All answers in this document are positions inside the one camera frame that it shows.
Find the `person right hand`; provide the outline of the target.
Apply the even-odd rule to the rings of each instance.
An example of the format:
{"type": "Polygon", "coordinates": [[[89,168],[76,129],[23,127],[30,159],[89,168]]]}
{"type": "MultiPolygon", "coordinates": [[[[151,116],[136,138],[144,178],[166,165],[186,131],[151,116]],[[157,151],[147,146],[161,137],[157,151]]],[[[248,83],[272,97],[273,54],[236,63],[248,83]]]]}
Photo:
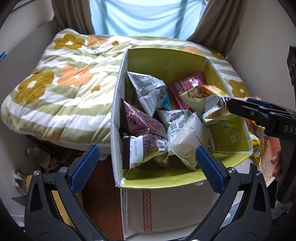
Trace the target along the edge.
{"type": "Polygon", "coordinates": [[[276,181],[280,181],[282,179],[282,172],[281,172],[281,147],[280,147],[280,141],[277,138],[271,138],[271,147],[274,152],[276,152],[271,159],[271,164],[273,165],[273,177],[276,179],[276,181]]]}

